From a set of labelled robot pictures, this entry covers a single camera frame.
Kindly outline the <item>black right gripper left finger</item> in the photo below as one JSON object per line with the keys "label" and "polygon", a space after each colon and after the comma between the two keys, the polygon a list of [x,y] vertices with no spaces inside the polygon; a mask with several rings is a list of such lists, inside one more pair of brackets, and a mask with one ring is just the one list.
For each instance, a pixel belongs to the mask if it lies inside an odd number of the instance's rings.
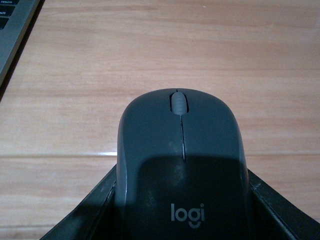
{"label": "black right gripper left finger", "polygon": [[116,167],[43,240],[114,240]]}

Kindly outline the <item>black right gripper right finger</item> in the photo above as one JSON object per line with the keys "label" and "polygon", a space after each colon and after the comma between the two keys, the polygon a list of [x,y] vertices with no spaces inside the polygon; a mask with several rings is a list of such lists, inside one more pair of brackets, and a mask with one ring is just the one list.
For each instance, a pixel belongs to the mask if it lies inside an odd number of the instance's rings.
{"label": "black right gripper right finger", "polygon": [[318,240],[320,223],[248,171],[256,240]]}

